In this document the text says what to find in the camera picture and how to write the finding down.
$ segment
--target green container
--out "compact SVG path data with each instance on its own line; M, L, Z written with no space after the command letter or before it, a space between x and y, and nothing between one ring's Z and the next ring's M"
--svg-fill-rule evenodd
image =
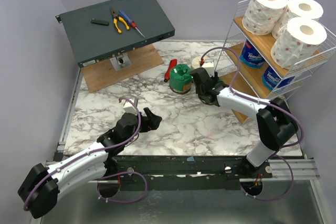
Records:
M170 70L170 88L176 92L185 94L191 89L190 68L186 64L178 64Z

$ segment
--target white marble surface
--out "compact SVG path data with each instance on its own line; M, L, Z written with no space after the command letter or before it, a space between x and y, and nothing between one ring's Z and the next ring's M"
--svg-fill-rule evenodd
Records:
M190 64L206 50L222 46L211 42L163 41L154 44L164 64L117 84L89 93L83 79L75 112L66 139L65 155L73 155L93 143L114 127L123 114L118 97L139 98L139 109L148 106L163 118L156 131L141 133L137 141L125 148L124 155L245 155L259 140L255 122L241 126L230 109L205 105L195 89L185 95L173 93L163 82L171 59ZM220 50L210 57L218 59ZM221 60L220 68L231 65ZM298 146L286 148L282 155L301 156Z

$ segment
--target screwdriver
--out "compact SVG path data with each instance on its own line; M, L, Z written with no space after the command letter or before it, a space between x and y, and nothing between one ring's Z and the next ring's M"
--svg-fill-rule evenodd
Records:
M123 10L120 10L120 11L119 11L119 15L120 15L123 19L125 19L125 20L127 21L127 23L130 24L130 26L132 26L133 28L135 28L135 29L139 32L139 34L142 35L142 37L145 37L145 36L143 36L143 34L139 31L139 29L136 27L137 25L134 23L134 21L131 20L131 18L130 18L130 17L129 17Z

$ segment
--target pliers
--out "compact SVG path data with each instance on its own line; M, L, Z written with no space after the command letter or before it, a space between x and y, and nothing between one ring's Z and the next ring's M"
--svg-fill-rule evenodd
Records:
M112 17L113 17L114 27L116 28L116 30L117 30L118 33L122 33L122 31L121 31L120 28L118 27L118 20L119 20L120 22L122 22L122 23L125 25L125 27L126 27L127 30L130 29L130 27L129 27L129 25L126 23L126 21L125 21L122 17L120 17L120 16L115 12L115 10L114 10L112 7L110 8L110 11L111 11L111 14L112 14Z

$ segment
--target white toilet paper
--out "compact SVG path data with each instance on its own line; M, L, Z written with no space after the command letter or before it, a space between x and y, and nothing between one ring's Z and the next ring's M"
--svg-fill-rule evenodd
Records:
M315 20L296 17L271 49L273 60L289 69L296 62L310 57L327 38L325 28Z
M319 20L323 15L322 6L314 0L289 0L286 11L276 22L272 35L278 39L285 31L288 20L295 17Z
M283 14L288 0L251 0L243 17L243 26L256 35L269 34Z

